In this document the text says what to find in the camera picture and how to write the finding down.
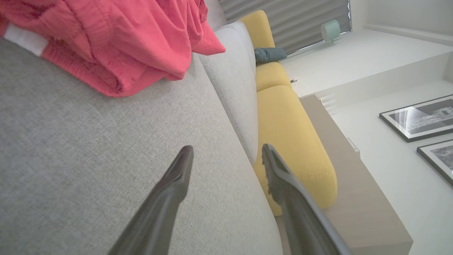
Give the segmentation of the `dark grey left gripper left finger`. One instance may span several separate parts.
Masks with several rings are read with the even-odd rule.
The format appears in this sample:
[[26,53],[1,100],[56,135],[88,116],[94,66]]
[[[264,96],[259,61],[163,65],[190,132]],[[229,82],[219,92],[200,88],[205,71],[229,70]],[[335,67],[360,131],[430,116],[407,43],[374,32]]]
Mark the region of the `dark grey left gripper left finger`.
[[110,249],[110,255],[168,253],[177,211],[188,193],[193,160],[193,147],[182,147]]

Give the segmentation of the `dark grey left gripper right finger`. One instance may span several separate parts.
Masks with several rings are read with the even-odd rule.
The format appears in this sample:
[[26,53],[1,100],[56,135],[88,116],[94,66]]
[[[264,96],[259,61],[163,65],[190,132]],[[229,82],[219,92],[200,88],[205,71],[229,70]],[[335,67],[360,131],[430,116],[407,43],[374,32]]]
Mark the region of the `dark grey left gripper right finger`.
[[351,250],[271,144],[262,146],[268,191],[282,210],[293,255],[350,255]]

